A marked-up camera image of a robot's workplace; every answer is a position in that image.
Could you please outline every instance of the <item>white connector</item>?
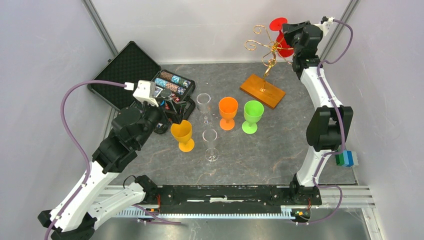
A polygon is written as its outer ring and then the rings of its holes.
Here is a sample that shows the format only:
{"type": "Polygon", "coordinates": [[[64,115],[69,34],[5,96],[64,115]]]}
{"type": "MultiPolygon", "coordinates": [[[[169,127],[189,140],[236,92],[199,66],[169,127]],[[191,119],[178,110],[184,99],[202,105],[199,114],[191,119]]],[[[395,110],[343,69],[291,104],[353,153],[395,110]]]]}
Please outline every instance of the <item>white connector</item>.
{"type": "Polygon", "coordinates": [[[317,26],[319,29],[321,29],[325,36],[327,35],[327,33],[329,33],[330,25],[333,24],[333,20],[334,20],[334,17],[332,16],[332,17],[329,17],[328,20],[323,22],[322,24],[314,24],[314,25],[317,26]]]}
{"type": "Polygon", "coordinates": [[[132,82],[126,82],[126,87],[124,87],[125,90],[134,91],[134,83],[132,82]]]}
{"type": "Polygon", "coordinates": [[[152,81],[139,80],[137,88],[132,96],[140,103],[147,102],[148,104],[159,107],[158,102],[153,97],[156,89],[156,84],[152,81]]]}

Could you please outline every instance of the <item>cable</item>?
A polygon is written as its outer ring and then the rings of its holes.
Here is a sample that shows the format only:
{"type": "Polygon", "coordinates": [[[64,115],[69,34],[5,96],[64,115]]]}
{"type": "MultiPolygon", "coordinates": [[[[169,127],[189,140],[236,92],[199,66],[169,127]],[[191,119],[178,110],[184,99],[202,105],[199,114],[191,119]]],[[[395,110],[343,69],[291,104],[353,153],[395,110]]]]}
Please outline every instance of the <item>cable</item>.
{"type": "Polygon", "coordinates": [[[85,177],[82,180],[81,185],[76,189],[76,191],[70,196],[70,198],[65,202],[65,204],[62,206],[62,208],[59,210],[59,212],[57,213],[56,217],[54,218],[54,220],[50,223],[50,225],[47,228],[47,231],[45,232],[44,235],[44,240],[49,240],[49,234],[50,231],[52,230],[53,226],[56,224],[56,222],[58,221],[57,217],[60,217],[65,209],[69,206],[69,204],[71,204],[72,200],[75,199],[75,197],[78,195],[78,193],[81,191],[81,189],[83,189],[83,186],[86,185],[87,180],[90,177],[90,172],[91,172],[91,166],[90,166],[90,160],[89,157],[87,156],[86,152],[84,151],[84,149],[81,147],[81,145],[78,143],[78,141],[75,139],[74,135],[72,134],[71,130],[69,129],[69,126],[66,122],[65,119],[65,103],[66,100],[68,99],[69,95],[77,88],[84,86],[84,85],[88,85],[88,84],[106,84],[106,85],[112,85],[112,86],[117,86],[117,87],[122,87],[125,88],[126,85],[125,84],[121,84],[121,83],[117,83],[117,82],[111,82],[111,81],[104,81],[104,80],[91,80],[91,81],[84,81],[84,82],[80,82],[77,85],[71,87],[66,93],[65,96],[63,96],[62,102],[60,104],[60,117],[62,119],[62,123],[63,126],[65,128],[66,133],[69,135],[70,139],[72,140],[73,144],[75,144],[75,146],[78,148],[79,152],[82,154],[84,161],[85,161],[85,167],[86,167],[86,172],[85,172],[85,177]]]}
{"type": "Polygon", "coordinates": [[[136,179],[136,176],[134,176],[134,175],[129,175],[129,176],[127,176],[126,178],[125,178],[125,180],[123,181],[123,183],[122,183],[122,187],[123,188],[125,188],[125,182],[130,178],[130,177],[133,177],[134,178],[134,180],[136,179]]]}
{"type": "Polygon", "coordinates": [[[311,219],[311,217],[306,218],[306,217],[304,217],[304,216],[302,216],[302,215],[299,215],[299,217],[300,217],[301,219],[306,220],[306,221],[309,221],[309,219],[311,219]]]}
{"type": "MultiPolygon", "coordinates": [[[[123,188],[125,188],[125,182],[126,182],[126,181],[130,178],[130,177],[134,177],[134,179],[136,179],[136,176],[134,176],[134,175],[129,175],[129,176],[127,176],[127,177],[125,178],[125,180],[123,181],[123,183],[122,183],[122,187],[123,187],[123,188]]],[[[160,207],[160,204],[161,204],[160,199],[161,199],[161,197],[160,197],[160,195],[159,195],[159,197],[157,198],[157,201],[158,201],[158,205],[159,205],[159,207],[160,207]]],[[[143,207],[141,207],[141,206],[139,206],[139,205],[134,204],[134,205],[132,205],[132,206],[133,206],[133,207],[136,207],[136,208],[138,208],[138,209],[141,209],[143,212],[145,212],[146,214],[148,214],[148,215],[152,216],[154,219],[161,221],[161,222],[157,222],[157,221],[152,221],[152,222],[150,222],[150,221],[147,221],[146,223],[148,223],[148,224],[157,224],[157,225],[160,225],[160,224],[162,224],[162,225],[181,225],[181,222],[179,222],[179,221],[167,221],[167,220],[164,220],[164,219],[162,219],[162,218],[159,218],[159,217],[155,216],[155,215],[157,215],[157,214],[159,214],[159,213],[149,212],[148,210],[144,209],[143,207]]]]}
{"type": "Polygon", "coordinates": [[[312,203],[311,203],[311,198],[309,197],[307,199],[307,208],[306,208],[306,212],[309,211],[312,207],[312,203]]]}
{"type": "Polygon", "coordinates": [[[159,217],[155,216],[154,214],[152,214],[151,212],[147,211],[146,209],[144,209],[143,207],[141,207],[137,204],[134,204],[132,206],[142,210],[145,214],[153,217],[154,219],[161,221],[160,223],[159,222],[156,222],[156,223],[151,222],[151,224],[181,225],[181,222],[179,222],[179,221],[167,221],[165,219],[159,218],[159,217]]]}
{"type": "MultiPolygon", "coordinates": [[[[339,126],[340,126],[340,134],[341,134],[341,148],[340,148],[340,151],[327,152],[327,153],[324,153],[324,154],[322,155],[322,158],[321,158],[321,160],[319,161],[318,167],[316,168],[316,171],[315,171],[315,173],[313,174],[312,181],[313,181],[313,184],[314,184],[317,188],[319,188],[319,189],[337,188],[337,189],[338,189],[338,191],[340,192],[340,199],[338,200],[337,206],[334,208],[334,210],[333,210],[333,211],[332,211],[329,215],[327,215],[326,217],[323,217],[323,218],[321,218],[321,219],[318,219],[318,220],[315,220],[315,221],[311,221],[311,222],[309,222],[308,224],[316,224],[316,223],[320,223],[320,222],[322,222],[322,221],[324,221],[324,220],[326,220],[326,219],[330,218],[331,216],[333,216],[333,215],[336,213],[336,211],[340,208],[340,205],[342,204],[342,199],[343,199],[343,191],[342,191],[342,189],[341,189],[339,186],[337,186],[337,185],[325,185],[325,186],[321,186],[321,185],[318,185],[318,183],[317,183],[317,181],[316,181],[316,177],[317,177],[318,172],[320,171],[320,169],[321,169],[321,167],[322,167],[322,165],[323,165],[323,162],[324,162],[325,158],[326,158],[327,156],[341,154],[341,153],[343,153],[343,151],[345,150],[345,128],[344,128],[344,126],[343,126],[342,115],[340,114],[340,111],[339,111],[339,109],[337,108],[337,105],[336,105],[336,103],[335,103],[335,102],[334,102],[334,100],[333,100],[333,96],[332,96],[332,94],[330,93],[329,88],[327,87],[326,83],[324,82],[323,77],[321,76],[321,66],[323,65],[323,63],[327,63],[327,64],[335,64],[335,63],[337,63],[337,62],[338,62],[338,61],[339,61],[339,60],[340,60],[340,59],[341,59],[341,58],[345,55],[345,53],[348,51],[349,47],[351,46],[352,39],[354,38],[354,30],[352,29],[352,27],[351,27],[349,24],[347,24],[347,23],[345,23],[345,22],[343,22],[343,21],[340,21],[340,20],[334,19],[334,20],[333,20],[333,22],[336,22],[336,23],[338,23],[338,24],[341,24],[341,25],[343,25],[343,26],[347,27],[347,28],[349,29],[349,31],[350,31],[350,39],[349,39],[349,42],[348,42],[348,44],[347,44],[346,48],[345,48],[345,49],[344,49],[344,51],[341,53],[341,55],[340,55],[338,58],[336,58],[336,60],[334,60],[333,62],[330,62],[330,61],[328,61],[328,60],[326,60],[326,59],[322,60],[322,61],[318,64],[318,67],[316,68],[316,73],[318,74],[318,78],[319,78],[319,80],[320,80],[320,82],[321,82],[322,86],[324,87],[325,92],[326,92],[326,93],[327,93],[327,95],[328,95],[328,98],[330,99],[331,105],[333,106],[333,108],[334,108],[334,110],[335,110],[335,114],[337,115],[337,120],[338,120],[338,124],[339,124],[339,126]]],[[[299,222],[298,224],[306,225],[306,223],[304,223],[304,222],[299,222]]]]}

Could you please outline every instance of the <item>wooden block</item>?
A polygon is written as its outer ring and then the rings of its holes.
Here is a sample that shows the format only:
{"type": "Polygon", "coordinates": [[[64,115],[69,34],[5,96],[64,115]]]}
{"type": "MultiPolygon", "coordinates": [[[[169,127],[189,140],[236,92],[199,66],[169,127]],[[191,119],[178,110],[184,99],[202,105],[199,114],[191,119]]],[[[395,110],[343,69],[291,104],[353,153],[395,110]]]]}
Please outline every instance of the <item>wooden block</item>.
{"type": "Polygon", "coordinates": [[[264,79],[252,74],[246,79],[246,81],[244,81],[244,83],[240,86],[240,89],[254,97],[259,102],[265,104],[267,107],[275,109],[277,104],[281,101],[281,99],[283,99],[284,95],[286,95],[286,92],[269,82],[265,83],[265,91],[262,92],[261,88],[263,84],[264,79]]]}

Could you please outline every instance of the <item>yellow cup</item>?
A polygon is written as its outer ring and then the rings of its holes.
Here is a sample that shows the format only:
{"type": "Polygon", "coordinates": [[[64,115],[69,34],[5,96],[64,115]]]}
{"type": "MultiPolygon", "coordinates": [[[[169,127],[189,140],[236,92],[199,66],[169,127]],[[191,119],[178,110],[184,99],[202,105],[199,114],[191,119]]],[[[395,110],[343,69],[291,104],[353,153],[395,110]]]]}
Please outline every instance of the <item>yellow cup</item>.
{"type": "Polygon", "coordinates": [[[192,139],[192,124],[189,121],[182,120],[181,124],[173,123],[171,134],[179,142],[178,147],[184,153],[190,152],[195,147],[195,141],[192,139]]]}

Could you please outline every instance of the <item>gold wire ornament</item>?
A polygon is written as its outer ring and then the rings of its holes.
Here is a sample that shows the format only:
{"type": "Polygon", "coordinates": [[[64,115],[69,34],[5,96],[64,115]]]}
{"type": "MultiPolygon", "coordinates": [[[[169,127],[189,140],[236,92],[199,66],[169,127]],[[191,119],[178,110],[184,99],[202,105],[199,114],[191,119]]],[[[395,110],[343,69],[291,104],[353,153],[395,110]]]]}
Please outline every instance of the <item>gold wire ornament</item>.
{"type": "MultiPolygon", "coordinates": [[[[258,41],[255,41],[255,40],[250,39],[250,40],[247,40],[244,43],[244,47],[247,50],[249,50],[249,51],[255,51],[256,48],[257,48],[257,46],[256,46],[256,44],[257,44],[257,45],[261,45],[263,47],[267,47],[269,49],[269,52],[262,57],[262,63],[263,63],[263,65],[265,65],[265,66],[268,67],[266,69],[265,73],[263,74],[263,86],[260,89],[262,92],[264,92],[265,91],[265,88],[264,88],[265,87],[265,77],[270,74],[270,69],[277,64],[277,54],[276,54],[276,52],[278,52],[279,50],[292,50],[293,48],[280,47],[280,44],[284,40],[284,38],[282,38],[280,41],[274,41],[274,40],[272,40],[271,39],[271,36],[270,36],[270,33],[268,32],[268,29],[265,26],[263,26],[263,25],[256,25],[256,26],[254,26],[253,27],[253,32],[255,34],[261,34],[262,33],[262,29],[261,28],[263,28],[266,31],[266,35],[268,36],[269,43],[265,45],[263,43],[260,43],[258,41]],[[265,57],[267,57],[270,54],[272,54],[272,58],[269,59],[268,61],[265,61],[264,60],[265,57]]],[[[292,64],[285,57],[281,56],[280,54],[278,54],[278,55],[280,57],[282,57],[285,60],[286,63],[288,63],[290,65],[292,64]]]]}

